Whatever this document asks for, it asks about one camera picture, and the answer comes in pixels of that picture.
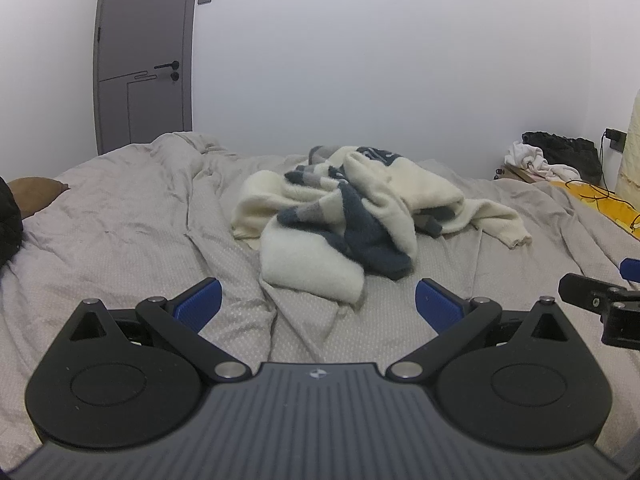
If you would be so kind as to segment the cream and blue fleece sweater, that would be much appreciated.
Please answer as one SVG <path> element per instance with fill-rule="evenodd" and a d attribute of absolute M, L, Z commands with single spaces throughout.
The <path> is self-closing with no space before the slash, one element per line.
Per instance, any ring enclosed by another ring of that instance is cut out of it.
<path fill-rule="evenodd" d="M 412 160 L 368 146 L 316 146 L 285 174 L 252 174 L 231 226 L 258 250 L 266 283 L 345 304 L 359 301 L 369 273 L 410 274 L 420 234 L 472 226 L 507 248 L 532 240 L 514 209 L 467 198 Z"/>

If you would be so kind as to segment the grey bedroom door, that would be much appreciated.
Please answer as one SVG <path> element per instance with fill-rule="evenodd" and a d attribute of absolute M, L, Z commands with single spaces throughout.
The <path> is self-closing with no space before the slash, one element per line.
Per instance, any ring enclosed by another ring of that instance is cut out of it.
<path fill-rule="evenodd" d="M 192 129 L 195 0 L 98 0 L 93 107 L 100 154 Z M 177 60 L 178 70 L 155 65 Z"/>

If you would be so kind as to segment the yellow cloth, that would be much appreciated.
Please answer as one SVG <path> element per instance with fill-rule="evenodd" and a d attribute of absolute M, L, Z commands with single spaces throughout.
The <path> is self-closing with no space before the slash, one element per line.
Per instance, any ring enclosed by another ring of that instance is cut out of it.
<path fill-rule="evenodd" d="M 569 192 L 584 205 L 599 211 L 634 238 L 639 238 L 639 211 L 614 192 L 582 180 L 552 182 L 552 184 Z"/>

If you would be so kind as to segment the cream quilted headboard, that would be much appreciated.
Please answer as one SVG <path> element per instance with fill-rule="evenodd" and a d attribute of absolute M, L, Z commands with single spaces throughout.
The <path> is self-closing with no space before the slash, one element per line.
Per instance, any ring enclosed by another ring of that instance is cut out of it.
<path fill-rule="evenodd" d="M 634 99 L 615 192 L 640 210 L 640 92 Z"/>

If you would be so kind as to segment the grey bed duvet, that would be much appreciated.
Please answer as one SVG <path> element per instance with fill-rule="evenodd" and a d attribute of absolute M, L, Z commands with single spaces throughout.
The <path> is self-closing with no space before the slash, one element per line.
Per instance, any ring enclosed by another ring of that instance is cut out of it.
<path fill-rule="evenodd" d="M 386 367 L 433 335 L 416 313 L 414 288 L 432 278 L 462 297 L 526 310 L 581 273 L 619 283 L 620 262 L 639 244 L 597 211 L 548 183 L 462 178 L 441 162 L 423 167 L 469 197 L 514 208 L 533 240 L 510 249 L 476 229 L 418 239 L 412 275 L 370 275 L 357 307 L 274 288 L 258 253 L 232 236 L 231 215 L 254 172 L 285 172 L 299 155 L 242 156 L 201 133 L 169 133 L 94 158 L 62 174 L 67 190 L 24 223 L 20 251 L 1 270 L 1 465 L 38 448 L 24 390 L 81 300 L 126 309 L 173 297 L 213 276 L 224 303 L 206 339 L 257 366 L 280 362 L 375 362 Z"/>

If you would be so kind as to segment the cardboard box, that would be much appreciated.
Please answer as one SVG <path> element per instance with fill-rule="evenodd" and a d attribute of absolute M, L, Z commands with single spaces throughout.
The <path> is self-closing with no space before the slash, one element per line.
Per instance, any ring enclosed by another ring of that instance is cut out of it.
<path fill-rule="evenodd" d="M 539 177 L 536 174 L 531 174 L 523 168 L 513 167 L 508 164 L 503 164 L 495 170 L 494 179 L 510 179 L 527 184 L 544 182 L 543 177 Z"/>

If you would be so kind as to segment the white crumpled cloth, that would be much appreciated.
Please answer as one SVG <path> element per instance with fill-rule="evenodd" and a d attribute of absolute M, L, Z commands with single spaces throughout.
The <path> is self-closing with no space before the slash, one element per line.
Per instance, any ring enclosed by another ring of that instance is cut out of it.
<path fill-rule="evenodd" d="M 509 146 L 503 157 L 503 163 L 510 169 L 522 170 L 534 180 L 568 182 L 582 178 L 577 169 L 548 162 L 541 148 L 522 141 L 513 142 Z"/>

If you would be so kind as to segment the black garment at left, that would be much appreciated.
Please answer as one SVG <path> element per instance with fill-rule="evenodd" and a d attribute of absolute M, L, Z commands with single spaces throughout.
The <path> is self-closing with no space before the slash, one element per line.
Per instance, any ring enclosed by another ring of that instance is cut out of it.
<path fill-rule="evenodd" d="M 0 266 L 4 266 L 20 250 L 23 232 L 20 208 L 9 185 L 0 179 Z"/>

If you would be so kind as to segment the brown pillow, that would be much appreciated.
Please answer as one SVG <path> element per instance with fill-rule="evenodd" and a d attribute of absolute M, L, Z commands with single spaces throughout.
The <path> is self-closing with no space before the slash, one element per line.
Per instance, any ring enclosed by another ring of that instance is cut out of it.
<path fill-rule="evenodd" d="M 8 183 L 22 219 L 51 205 L 70 187 L 61 181 L 43 177 L 18 178 Z"/>

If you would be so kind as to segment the black wall charger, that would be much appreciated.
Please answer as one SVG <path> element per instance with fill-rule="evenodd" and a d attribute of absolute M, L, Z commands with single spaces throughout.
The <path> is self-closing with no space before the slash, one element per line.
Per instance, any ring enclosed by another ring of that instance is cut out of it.
<path fill-rule="evenodd" d="M 613 128 L 606 128 L 603 134 L 605 139 L 608 139 L 608 142 L 610 142 L 611 150 L 616 151 L 617 153 L 623 153 L 627 139 L 626 132 Z"/>

